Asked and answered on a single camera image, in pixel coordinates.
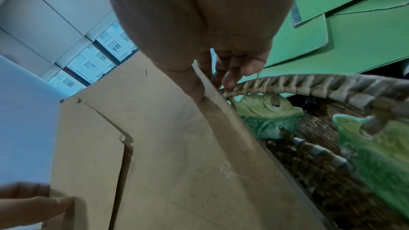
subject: green decorative ornament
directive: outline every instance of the green decorative ornament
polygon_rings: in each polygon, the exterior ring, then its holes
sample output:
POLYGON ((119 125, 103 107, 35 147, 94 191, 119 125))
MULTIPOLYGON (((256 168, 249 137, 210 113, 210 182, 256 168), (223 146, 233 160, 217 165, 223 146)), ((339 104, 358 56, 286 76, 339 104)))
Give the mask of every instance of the green decorative ornament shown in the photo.
POLYGON ((304 116, 301 108, 294 107, 280 95, 245 95, 232 100, 244 123, 260 139, 280 139, 280 128, 295 132, 298 120, 304 116))
POLYGON ((361 130, 373 117, 336 114, 339 145, 356 176, 409 219, 409 123, 390 120, 376 135, 361 130))

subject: cardboard box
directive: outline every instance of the cardboard box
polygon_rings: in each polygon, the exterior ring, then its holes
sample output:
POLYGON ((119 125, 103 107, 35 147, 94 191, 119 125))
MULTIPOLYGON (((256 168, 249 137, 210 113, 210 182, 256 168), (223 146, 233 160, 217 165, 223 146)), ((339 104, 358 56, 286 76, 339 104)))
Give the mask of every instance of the cardboard box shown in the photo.
POLYGON ((204 79, 198 106, 141 52, 61 103, 53 195, 69 230, 319 230, 324 226, 204 79))

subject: woven basket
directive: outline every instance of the woven basket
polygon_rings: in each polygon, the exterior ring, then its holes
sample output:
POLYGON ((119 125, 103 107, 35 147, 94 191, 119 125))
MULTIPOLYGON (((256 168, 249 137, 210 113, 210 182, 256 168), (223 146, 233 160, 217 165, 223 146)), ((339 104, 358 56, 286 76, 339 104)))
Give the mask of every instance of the woven basket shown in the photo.
MULTIPOLYGON (((374 116, 368 134, 390 119, 409 119, 409 81, 373 75, 282 75, 250 80, 222 89, 227 100, 250 94, 299 94, 331 99, 374 116)), ((283 139, 263 140, 267 148, 310 194, 338 229, 409 229, 407 220, 371 193, 342 157, 282 130, 283 139)))

